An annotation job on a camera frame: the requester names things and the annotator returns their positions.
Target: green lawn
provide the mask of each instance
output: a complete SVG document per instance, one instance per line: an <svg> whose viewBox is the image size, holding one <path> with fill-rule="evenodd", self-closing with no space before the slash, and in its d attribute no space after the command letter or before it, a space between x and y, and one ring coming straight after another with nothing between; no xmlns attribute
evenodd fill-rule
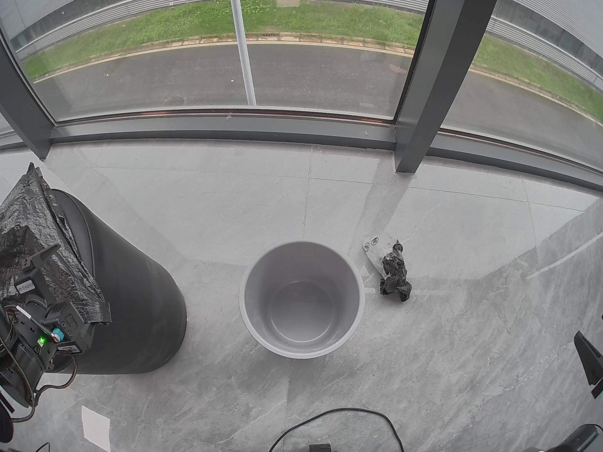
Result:
<svg viewBox="0 0 603 452"><path fill-rule="evenodd" d="M385 7L300 2L277 8L276 0L241 0L247 33L295 32L362 37L415 46L423 17ZM234 35L229 0L197 2L154 10L138 17L90 30L24 61L31 78L160 40ZM535 84L603 121L603 94L547 60L512 44L485 36L474 63Z"/></svg>

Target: sunlit floor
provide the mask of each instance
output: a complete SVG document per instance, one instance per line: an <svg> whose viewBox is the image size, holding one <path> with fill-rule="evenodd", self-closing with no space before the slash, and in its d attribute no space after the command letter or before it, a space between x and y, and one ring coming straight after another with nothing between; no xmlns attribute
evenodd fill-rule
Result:
<svg viewBox="0 0 603 452"><path fill-rule="evenodd" d="M1 198L30 160L0 154ZM189 321L162 369L47 392L14 448L100 450L84 439L81 406L110 419L120 452L266 452L284 429L343 406L387 414L407 451L546 449L603 422L573 346L581 330L603 350L596 193L433 159L396 175L388 152L250 142L56 145L41 169L172 273ZM361 246L382 231L404 245L405 303L379 294ZM238 291L254 256L302 237L350 256L366 308L344 346L297 361L254 341ZM380 418L341 414L276 450L326 441L397 446Z"/></svg>

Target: white paper on floor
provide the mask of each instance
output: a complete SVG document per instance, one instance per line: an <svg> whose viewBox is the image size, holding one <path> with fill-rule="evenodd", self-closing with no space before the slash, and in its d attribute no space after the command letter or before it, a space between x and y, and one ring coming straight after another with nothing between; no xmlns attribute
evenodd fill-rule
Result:
<svg viewBox="0 0 603 452"><path fill-rule="evenodd" d="M111 452L109 444L109 419L95 411L81 406L81 424L84 427L84 439Z"/></svg>

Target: black leather ottoman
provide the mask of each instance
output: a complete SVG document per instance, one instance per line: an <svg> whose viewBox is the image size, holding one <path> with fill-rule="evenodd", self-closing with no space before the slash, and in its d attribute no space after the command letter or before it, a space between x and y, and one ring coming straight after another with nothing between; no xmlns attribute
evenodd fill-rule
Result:
<svg viewBox="0 0 603 452"><path fill-rule="evenodd" d="M56 189L53 193L113 319L97 325L92 348L75 356L78 373L146 373L166 364L186 331L184 298L170 273L79 200Z"/></svg>

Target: road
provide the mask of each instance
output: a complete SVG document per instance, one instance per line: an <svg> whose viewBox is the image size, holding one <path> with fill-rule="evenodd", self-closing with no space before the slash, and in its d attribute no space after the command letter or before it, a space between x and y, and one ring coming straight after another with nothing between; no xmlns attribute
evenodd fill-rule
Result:
<svg viewBox="0 0 603 452"><path fill-rule="evenodd" d="M258 105L393 116L410 58L366 49L248 46ZM59 118L122 110L246 105L236 45L118 58L35 84ZM445 124L603 166L603 126L538 94L469 72Z"/></svg>

